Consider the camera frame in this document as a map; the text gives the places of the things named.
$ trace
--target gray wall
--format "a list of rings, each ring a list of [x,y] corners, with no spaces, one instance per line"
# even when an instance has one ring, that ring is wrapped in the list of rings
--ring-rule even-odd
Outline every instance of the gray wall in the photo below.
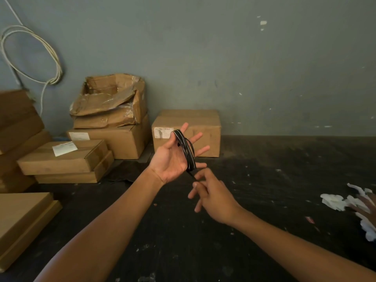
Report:
[[[146,79],[152,120],[215,108],[223,134],[376,135],[376,0],[9,1],[63,62],[45,94],[55,135],[71,127],[84,77],[114,72]],[[10,24],[0,0],[0,28]],[[54,75],[32,37],[7,47],[32,76]],[[39,97],[42,85],[23,80]],[[16,88],[2,59],[0,88]]]

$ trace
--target hand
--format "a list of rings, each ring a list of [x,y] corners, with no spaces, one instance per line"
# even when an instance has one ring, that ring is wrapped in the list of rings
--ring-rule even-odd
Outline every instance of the hand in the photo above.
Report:
[[[185,123],[180,131],[184,134],[188,128],[188,123]],[[190,138],[190,142],[193,144],[202,137],[202,133],[198,133]],[[171,182],[178,178],[184,171],[186,171],[188,165],[184,156],[182,148],[177,146],[177,140],[174,132],[171,132],[170,139],[164,145],[158,147],[154,154],[148,169],[152,170],[162,180],[163,184]],[[208,151],[210,146],[205,146],[196,151],[195,156],[203,154]],[[205,168],[206,163],[196,162],[196,168]]]
[[[243,208],[237,203],[224,183],[218,180],[209,168],[200,170],[194,177],[197,180],[205,178],[205,181],[194,182],[193,189],[188,194],[189,199],[193,199],[197,193],[200,195],[200,200],[194,211],[198,213],[201,211],[201,207],[204,207],[210,217],[217,222],[230,224]]]
[[[367,195],[373,201],[374,204],[372,204],[368,199],[362,196],[357,197],[370,209],[371,213],[367,213],[354,205],[350,205],[350,207],[358,213],[360,213],[361,215],[365,216],[374,225],[374,227],[376,227],[376,195],[370,193],[367,193]]]

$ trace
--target black cord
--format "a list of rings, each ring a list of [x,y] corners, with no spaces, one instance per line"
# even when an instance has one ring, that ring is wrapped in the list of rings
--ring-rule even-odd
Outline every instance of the black cord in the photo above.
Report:
[[[177,146],[182,147],[182,151],[184,153],[185,159],[187,160],[187,169],[186,171],[190,176],[194,178],[191,174],[191,171],[196,169],[196,163],[194,161],[194,148],[193,144],[189,141],[189,139],[185,138],[183,133],[180,130],[174,130],[174,134],[177,138],[178,144]]]

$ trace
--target right arm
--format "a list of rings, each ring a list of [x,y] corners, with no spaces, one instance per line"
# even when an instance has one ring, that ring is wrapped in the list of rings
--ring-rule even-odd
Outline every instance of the right arm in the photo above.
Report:
[[[195,212],[208,214],[244,233],[263,251],[301,282],[376,281],[376,273],[257,218],[242,208],[222,181],[208,168],[195,175],[191,199],[199,194]]]

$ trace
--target white crumpled tissue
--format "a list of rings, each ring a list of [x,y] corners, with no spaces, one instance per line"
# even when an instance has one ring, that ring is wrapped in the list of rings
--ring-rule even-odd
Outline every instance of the white crumpled tissue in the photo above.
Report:
[[[358,186],[352,185],[347,183],[350,188],[356,189],[360,196],[368,199],[373,205],[374,202],[368,197],[367,193],[372,193],[371,189],[365,188],[364,190]],[[347,196],[347,199],[343,200],[341,195],[333,195],[333,194],[321,194],[320,197],[322,198],[322,203],[326,204],[329,208],[337,211],[344,211],[345,207],[352,205],[357,206],[358,208],[364,210],[367,213],[370,213],[370,209],[358,198],[354,198],[351,195]],[[376,227],[362,214],[356,212],[356,216],[361,218],[360,226],[365,231],[365,238],[368,241],[376,240]]]

